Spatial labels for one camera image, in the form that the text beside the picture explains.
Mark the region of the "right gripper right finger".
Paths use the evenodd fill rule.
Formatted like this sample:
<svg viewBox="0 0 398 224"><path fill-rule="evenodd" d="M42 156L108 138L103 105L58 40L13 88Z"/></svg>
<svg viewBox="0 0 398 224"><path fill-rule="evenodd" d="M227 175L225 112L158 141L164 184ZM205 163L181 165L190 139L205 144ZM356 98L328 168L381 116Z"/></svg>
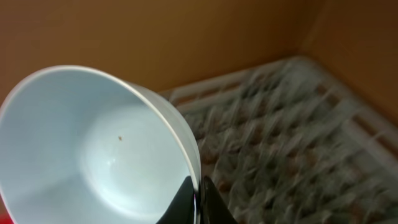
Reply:
<svg viewBox="0 0 398 224"><path fill-rule="evenodd" d="M201 182L200 208L201 224L238 224L208 176Z"/></svg>

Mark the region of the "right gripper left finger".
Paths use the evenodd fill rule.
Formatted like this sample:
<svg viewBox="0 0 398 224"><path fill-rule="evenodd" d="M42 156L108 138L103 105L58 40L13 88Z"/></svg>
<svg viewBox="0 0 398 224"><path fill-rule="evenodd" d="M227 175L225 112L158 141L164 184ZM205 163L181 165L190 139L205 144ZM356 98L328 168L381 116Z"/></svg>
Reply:
<svg viewBox="0 0 398 224"><path fill-rule="evenodd" d="M157 224L194 224L196 222L195 204L192 179L187 176Z"/></svg>

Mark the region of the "light blue bowl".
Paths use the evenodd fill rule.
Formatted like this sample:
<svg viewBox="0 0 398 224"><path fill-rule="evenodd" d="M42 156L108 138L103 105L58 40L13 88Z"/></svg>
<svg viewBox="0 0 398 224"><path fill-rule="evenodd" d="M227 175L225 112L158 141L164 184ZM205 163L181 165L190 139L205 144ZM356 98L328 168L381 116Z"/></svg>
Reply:
<svg viewBox="0 0 398 224"><path fill-rule="evenodd" d="M77 65L39 70L1 105L1 198L14 223L157 223L197 142L165 98Z"/></svg>

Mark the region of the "grey dishwasher rack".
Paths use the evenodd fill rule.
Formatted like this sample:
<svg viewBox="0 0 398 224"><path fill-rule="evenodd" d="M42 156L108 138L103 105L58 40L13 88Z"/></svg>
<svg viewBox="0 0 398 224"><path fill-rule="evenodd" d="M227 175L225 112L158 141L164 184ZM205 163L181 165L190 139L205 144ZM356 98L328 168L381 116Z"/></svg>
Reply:
<svg viewBox="0 0 398 224"><path fill-rule="evenodd" d="M397 127L293 57L163 92L237 223L396 223Z"/></svg>

